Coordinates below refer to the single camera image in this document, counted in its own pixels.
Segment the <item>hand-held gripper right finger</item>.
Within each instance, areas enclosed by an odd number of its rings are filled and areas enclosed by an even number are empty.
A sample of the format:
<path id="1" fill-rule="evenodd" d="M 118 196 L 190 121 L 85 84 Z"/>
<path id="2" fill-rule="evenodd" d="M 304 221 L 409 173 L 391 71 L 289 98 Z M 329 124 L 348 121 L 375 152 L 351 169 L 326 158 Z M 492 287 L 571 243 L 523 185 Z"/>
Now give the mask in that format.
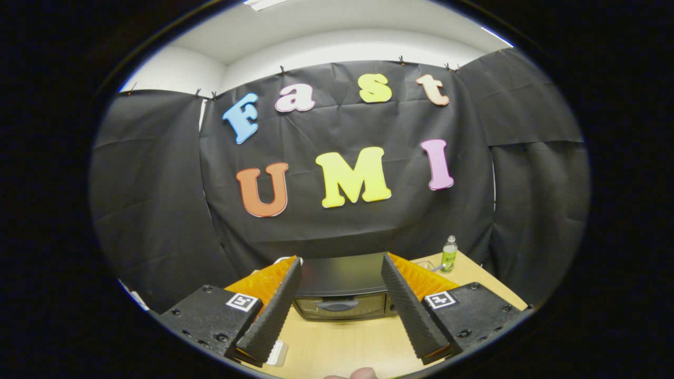
<path id="1" fill-rule="evenodd" d="M 424 364 L 457 360 L 495 341 L 532 307 L 464 254 L 440 273 L 383 254 L 381 277 L 415 355 Z"/>

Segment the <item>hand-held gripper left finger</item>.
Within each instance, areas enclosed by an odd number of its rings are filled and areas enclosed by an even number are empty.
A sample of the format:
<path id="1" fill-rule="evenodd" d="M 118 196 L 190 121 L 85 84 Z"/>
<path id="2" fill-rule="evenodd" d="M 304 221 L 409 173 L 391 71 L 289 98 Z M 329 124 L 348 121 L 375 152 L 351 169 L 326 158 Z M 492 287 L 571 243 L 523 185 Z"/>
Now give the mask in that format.
<path id="1" fill-rule="evenodd" d="M 193 345 L 261 367 L 279 338 L 302 277 L 287 257 L 226 288 L 204 285 L 161 314 Z"/>

